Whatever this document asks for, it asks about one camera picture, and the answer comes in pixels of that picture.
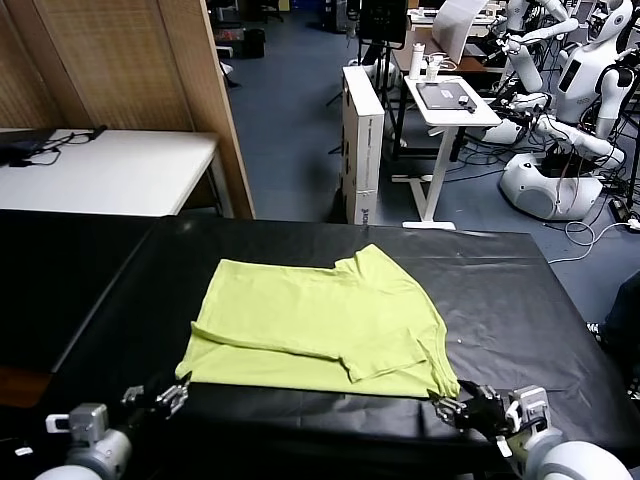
white cardboard box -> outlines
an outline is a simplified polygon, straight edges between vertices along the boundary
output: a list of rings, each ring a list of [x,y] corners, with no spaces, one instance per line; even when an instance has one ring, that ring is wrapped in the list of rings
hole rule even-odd
[[[349,223],[375,222],[384,110],[362,67],[344,67],[341,185]]]

wooden partition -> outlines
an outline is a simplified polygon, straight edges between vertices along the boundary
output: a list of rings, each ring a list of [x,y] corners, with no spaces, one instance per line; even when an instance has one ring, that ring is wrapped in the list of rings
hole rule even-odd
[[[0,0],[0,125],[215,132],[253,205],[204,0]]]

folded shirt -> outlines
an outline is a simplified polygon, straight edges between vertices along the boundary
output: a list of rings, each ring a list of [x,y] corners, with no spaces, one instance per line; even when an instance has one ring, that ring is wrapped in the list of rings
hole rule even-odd
[[[176,375],[196,382],[456,397],[446,327],[375,245],[333,269],[222,260]]]

desk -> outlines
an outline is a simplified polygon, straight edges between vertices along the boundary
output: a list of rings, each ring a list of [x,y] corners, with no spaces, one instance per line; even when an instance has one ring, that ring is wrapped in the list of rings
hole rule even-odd
[[[438,150],[438,158],[433,170],[433,175],[423,175],[418,178],[399,178],[393,177],[394,182],[406,182],[411,186],[413,198],[420,214],[420,222],[404,222],[403,227],[408,228],[447,228],[455,230],[455,225],[450,222],[434,222],[433,215],[436,211],[440,190],[444,182],[445,174],[453,151],[454,141],[460,127],[490,127],[500,125],[500,117],[491,110],[489,105],[480,98],[467,82],[460,77],[438,76],[438,83],[457,83],[467,93],[469,98],[476,104],[476,111],[469,113],[466,110],[429,110],[424,103],[417,90],[417,85],[424,80],[411,80],[409,77],[404,78],[413,99],[418,105],[418,109],[422,114],[422,118],[429,127],[443,127],[442,142]],[[424,197],[422,191],[422,182],[429,182],[429,192],[427,198]]]
[[[161,219],[94,312],[36,416],[83,401],[114,404],[128,386],[159,372],[170,375],[221,258],[326,268],[371,243],[433,299],[447,324],[447,354],[459,378],[498,389],[541,385],[549,392],[554,426],[570,439],[595,442],[623,460],[638,458],[640,415],[525,234],[184,213]],[[38,418],[32,421],[40,426]],[[182,479],[204,478],[212,468],[264,475],[280,467],[275,471],[297,476],[357,470],[354,478],[372,472],[411,478],[428,470],[441,478],[438,473],[505,467],[495,447],[442,423],[428,401],[231,385],[193,385],[173,423],[142,445],[151,461],[173,462],[167,478]],[[135,451],[134,463],[143,461],[143,450]]]
[[[0,210],[0,405],[37,403],[156,221]]]
[[[107,130],[90,143],[60,147],[54,165],[0,167],[0,209],[176,215],[205,172],[212,188],[222,181],[212,173],[216,144],[207,133]]]
[[[401,50],[394,50],[393,57],[398,66],[400,74],[404,77],[409,74],[409,68],[411,67],[411,56],[413,54],[413,44],[424,43],[425,53],[436,53],[442,51],[438,44],[433,40],[431,36],[431,30],[421,28],[415,32],[407,32],[404,48]],[[462,60],[458,64],[457,68],[450,74],[457,74],[462,77],[469,77],[477,74],[485,74],[487,70],[482,64],[473,57],[462,57]],[[393,143],[393,149],[391,152],[391,159],[393,161],[398,160],[401,155],[419,155],[424,157],[435,158],[435,151],[432,148],[415,148],[415,147],[403,147],[401,145],[402,129],[404,127],[404,116],[407,109],[407,99],[409,90],[407,84],[402,81],[400,85],[400,102],[398,104],[398,115],[396,117],[394,107],[391,104],[386,92],[383,92],[383,107],[388,111],[391,125],[394,129],[395,140]]]

monitor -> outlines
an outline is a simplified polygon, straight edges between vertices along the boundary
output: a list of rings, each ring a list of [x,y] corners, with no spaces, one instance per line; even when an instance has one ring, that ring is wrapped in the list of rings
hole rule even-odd
[[[455,63],[460,63],[476,16],[487,0],[447,0],[433,20],[433,39]]]

